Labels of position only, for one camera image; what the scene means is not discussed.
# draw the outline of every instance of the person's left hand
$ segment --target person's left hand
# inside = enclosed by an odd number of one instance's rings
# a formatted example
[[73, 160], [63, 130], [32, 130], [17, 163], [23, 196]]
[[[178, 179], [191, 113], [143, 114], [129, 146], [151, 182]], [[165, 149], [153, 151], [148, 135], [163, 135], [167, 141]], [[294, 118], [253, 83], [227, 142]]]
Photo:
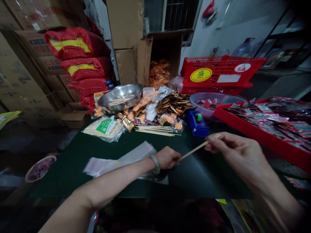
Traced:
[[155, 153], [155, 157], [158, 160], [161, 169], [172, 169], [175, 165], [179, 164], [177, 160], [181, 156], [180, 153], [166, 146], [159, 152]]

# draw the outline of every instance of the fingernail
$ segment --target fingernail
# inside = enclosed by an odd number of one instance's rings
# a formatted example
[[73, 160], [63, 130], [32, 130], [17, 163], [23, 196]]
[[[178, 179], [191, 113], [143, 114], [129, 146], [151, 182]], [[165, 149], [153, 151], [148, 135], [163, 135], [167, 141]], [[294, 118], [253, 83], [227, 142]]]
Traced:
[[213, 136], [208, 136], [208, 140], [209, 141], [216, 141], [216, 138], [214, 138]]

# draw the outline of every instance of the blue tape dispenser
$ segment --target blue tape dispenser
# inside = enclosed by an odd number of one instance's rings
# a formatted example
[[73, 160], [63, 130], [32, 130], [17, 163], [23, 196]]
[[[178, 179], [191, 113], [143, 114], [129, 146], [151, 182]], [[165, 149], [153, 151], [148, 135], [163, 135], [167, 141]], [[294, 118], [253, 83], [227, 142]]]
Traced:
[[205, 125], [203, 117], [198, 111], [189, 111], [187, 113], [187, 123], [190, 125], [192, 134], [198, 137], [206, 137], [210, 128]]

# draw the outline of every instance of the green label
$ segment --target green label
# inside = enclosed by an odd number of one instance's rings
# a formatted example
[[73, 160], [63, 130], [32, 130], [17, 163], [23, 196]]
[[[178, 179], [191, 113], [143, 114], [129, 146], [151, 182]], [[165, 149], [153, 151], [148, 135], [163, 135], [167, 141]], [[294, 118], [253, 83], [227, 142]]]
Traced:
[[117, 122], [115, 120], [107, 119], [100, 123], [100, 125], [96, 128], [97, 131], [102, 132], [103, 134], [110, 134], [113, 127]]

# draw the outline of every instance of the window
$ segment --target window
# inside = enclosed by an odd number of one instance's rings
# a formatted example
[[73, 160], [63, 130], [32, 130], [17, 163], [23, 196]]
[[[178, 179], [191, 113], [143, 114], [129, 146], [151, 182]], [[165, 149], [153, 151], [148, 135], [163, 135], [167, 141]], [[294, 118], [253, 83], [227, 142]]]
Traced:
[[[203, 0], [144, 0], [144, 17], [150, 32], [195, 29]], [[189, 35], [184, 36], [183, 45]]]

